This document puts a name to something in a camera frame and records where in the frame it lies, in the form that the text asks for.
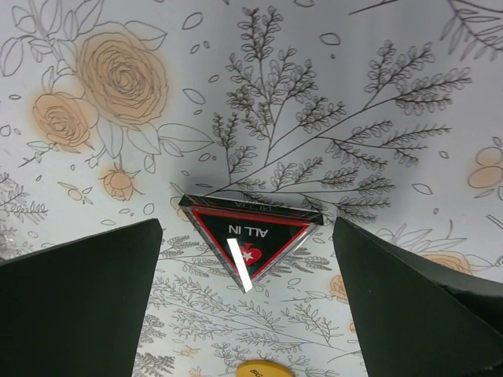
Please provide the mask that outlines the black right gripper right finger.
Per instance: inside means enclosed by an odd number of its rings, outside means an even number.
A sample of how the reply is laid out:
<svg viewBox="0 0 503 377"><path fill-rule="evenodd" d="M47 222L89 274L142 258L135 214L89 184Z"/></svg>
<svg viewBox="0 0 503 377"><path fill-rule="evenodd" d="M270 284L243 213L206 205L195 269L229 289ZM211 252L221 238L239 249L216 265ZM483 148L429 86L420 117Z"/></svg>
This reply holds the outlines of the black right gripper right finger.
<svg viewBox="0 0 503 377"><path fill-rule="evenodd" d="M502 285L406 251L344 218L332 234L370 376L500 376Z"/></svg>

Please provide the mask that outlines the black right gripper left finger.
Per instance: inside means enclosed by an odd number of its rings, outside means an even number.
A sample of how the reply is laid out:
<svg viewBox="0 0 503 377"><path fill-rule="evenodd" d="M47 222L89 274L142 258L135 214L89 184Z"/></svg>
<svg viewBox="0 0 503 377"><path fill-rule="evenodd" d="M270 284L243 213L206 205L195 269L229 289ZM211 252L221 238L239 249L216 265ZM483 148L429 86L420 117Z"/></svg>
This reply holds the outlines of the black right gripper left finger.
<svg viewBox="0 0 503 377"><path fill-rule="evenodd" d="M149 219L3 262L2 375L132 375L162 234Z"/></svg>

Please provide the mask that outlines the black triangular all-in button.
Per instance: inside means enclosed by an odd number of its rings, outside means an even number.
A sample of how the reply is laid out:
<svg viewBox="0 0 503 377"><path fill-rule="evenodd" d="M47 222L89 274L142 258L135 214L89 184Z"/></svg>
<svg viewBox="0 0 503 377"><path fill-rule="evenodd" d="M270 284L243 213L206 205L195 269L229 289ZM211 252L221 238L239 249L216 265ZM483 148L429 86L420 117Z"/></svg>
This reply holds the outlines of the black triangular all-in button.
<svg viewBox="0 0 503 377"><path fill-rule="evenodd" d="M323 225L322 214L185 194L178 206L244 293Z"/></svg>

